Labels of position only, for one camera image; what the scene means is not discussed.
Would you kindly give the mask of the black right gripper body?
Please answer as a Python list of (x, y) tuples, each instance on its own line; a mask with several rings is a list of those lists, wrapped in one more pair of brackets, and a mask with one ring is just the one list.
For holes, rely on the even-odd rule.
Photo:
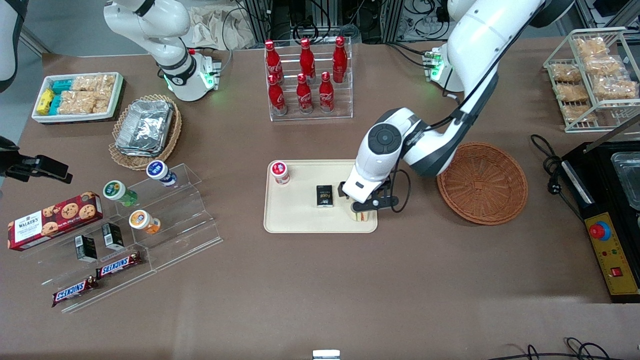
[(0, 176), (28, 182), (31, 177), (41, 177), (39, 164), (41, 156), (27, 156), (19, 152), (19, 147), (7, 137), (0, 136)]

